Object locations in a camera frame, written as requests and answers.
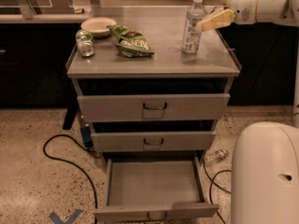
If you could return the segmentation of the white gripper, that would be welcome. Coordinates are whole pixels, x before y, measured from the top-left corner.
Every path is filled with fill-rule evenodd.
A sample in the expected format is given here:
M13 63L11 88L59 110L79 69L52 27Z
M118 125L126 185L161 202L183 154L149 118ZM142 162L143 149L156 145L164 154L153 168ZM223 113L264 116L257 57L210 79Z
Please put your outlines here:
M195 28L208 31L238 24L273 22L285 24L291 18L289 0L221 0L230 9L216 10L197 22Z

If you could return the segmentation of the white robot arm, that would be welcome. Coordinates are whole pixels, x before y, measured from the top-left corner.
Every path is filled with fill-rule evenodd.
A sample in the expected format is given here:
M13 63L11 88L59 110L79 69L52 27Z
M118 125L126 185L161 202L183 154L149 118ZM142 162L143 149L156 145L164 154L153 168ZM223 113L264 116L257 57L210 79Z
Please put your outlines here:
M235 22L299 26L299 0L221 0L227 8L196 24L204 32ZM299 224L299 50L292 125L256 122L232 157L231 224Z

